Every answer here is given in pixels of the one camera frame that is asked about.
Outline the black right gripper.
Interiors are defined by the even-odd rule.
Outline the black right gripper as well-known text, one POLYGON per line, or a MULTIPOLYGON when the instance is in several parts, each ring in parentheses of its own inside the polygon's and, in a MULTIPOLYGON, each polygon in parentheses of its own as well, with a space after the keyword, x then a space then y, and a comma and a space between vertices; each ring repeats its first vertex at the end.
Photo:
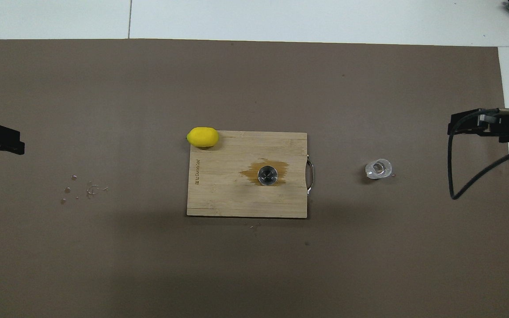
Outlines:
POLYGON ((509 142, 509 118, 499 117, 497 115, 472 115, 477 114, 479 110, 469 110, 452 114, 447 125, 447 135, 452 132, 454 134, 475 134, 478 132, 483 137, 497 137, 500 143, 509 142), (460 123, 457 129, 455 125, 467 117, 460 123))

